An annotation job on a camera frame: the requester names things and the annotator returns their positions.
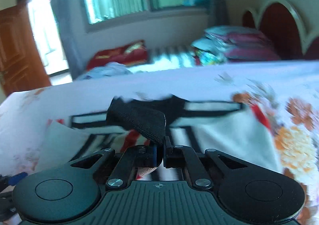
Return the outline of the striped knit sweater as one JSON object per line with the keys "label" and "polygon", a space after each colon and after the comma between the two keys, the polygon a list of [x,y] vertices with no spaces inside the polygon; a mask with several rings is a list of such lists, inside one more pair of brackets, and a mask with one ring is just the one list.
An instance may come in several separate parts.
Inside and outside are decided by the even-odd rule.
{"label": "striped knit sweater", "polygon": [[216,149],[281,172],[271,125],[258,105],[188,101],[176,96],[154,101],[115,98],[105,112],[74,115],[48,124],[35,168],[40,172],[102,149],[123,153],[132,146],[189,146]]}

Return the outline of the light blue crumpled cloth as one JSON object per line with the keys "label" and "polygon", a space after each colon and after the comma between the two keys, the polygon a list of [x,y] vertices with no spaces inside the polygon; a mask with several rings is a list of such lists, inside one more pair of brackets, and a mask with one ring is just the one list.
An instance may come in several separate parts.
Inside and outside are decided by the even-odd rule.
{"label": "light blue crumpled cloth", "polygon": [[94,67],[77,77],[76,80],[101,79],[106,77],[124,76],[132,74],[125,65],[116,62],[107,63],[104,66]]}

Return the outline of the striped grey white mattress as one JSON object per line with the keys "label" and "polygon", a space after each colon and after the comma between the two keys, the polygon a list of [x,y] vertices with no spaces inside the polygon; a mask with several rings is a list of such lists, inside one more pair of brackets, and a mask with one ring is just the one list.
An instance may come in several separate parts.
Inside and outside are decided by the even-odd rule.
{"label": "striped grey white mattress", "polygon": [[194,50],[190,45],[167,46],[148,50],[148,63],[162,68],[195,67]]}

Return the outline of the red gold pillow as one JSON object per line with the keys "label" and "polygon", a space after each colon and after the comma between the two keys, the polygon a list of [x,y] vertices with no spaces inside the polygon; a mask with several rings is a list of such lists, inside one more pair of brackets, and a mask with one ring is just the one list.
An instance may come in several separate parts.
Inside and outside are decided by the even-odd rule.
{"label": "red gold pillow", "polygon": [[141,65],[148,61],[148,51],[144,40],[137,40],[121,47],[101,50],[87,63],[86,70],[102,67],[108,63],[119,63],[125,66]]}

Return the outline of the brown wooden door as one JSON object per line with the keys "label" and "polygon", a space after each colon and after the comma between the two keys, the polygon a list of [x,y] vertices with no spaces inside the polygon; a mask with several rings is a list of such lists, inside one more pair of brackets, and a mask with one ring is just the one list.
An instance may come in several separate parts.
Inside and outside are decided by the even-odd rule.
{"label": "brown wooden door", "polygon": [[25,3],[1,11],[1,87],[6,96],[51,86]]}

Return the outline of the stack of folded quilts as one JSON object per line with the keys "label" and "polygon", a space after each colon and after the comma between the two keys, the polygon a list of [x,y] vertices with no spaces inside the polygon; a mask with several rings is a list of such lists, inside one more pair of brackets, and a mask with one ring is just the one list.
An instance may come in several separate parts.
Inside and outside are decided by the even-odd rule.
{"label": "stack of folded quilts", "polygon": [[214,26],[193,41],[197,65],[232,62],[279,61],[273,43],[259,30],[242,26]]}

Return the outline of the floral pink bed sheet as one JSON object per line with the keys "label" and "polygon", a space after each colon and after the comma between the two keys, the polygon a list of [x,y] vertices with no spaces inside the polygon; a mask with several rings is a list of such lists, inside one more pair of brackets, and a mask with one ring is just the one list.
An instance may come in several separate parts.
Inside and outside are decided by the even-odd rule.
{"label": "floral pink bed sheet", "polygon": [[112,98],[150,101],[255,100],[273,134],[263,141],[213,141],[215,148],[273,169],[307,189],[302,224],[318,224],[318,62],[278,61],[193,67],[82,80],[15,92],[1,104],[1,174],[33,173],[44,162],[46,132],[73,115],[107,110]]}

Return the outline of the grey left curtain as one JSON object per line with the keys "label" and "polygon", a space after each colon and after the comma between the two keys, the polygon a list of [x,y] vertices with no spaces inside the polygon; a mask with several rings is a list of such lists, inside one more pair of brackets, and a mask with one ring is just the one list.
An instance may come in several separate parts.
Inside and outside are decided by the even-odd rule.
{"label": "grey left curtain", "polygon": [[78,78],[83,69],[83,61],[72,31],[71,0],[51,0],[61,45],[63,47],[72,79]]}

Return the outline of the red white scalloped headboard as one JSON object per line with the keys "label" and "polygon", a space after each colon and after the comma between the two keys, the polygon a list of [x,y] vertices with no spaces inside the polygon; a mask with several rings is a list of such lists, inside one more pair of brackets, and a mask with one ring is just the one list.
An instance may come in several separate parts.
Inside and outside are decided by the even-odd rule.
{"label": "red white scalloped headboard", "polygon": [[308,32],[299,12],[286,0],[270,0],[259,10],[245,9],[242,25],[265,34],[282,60],[318,60],[318,27]]}

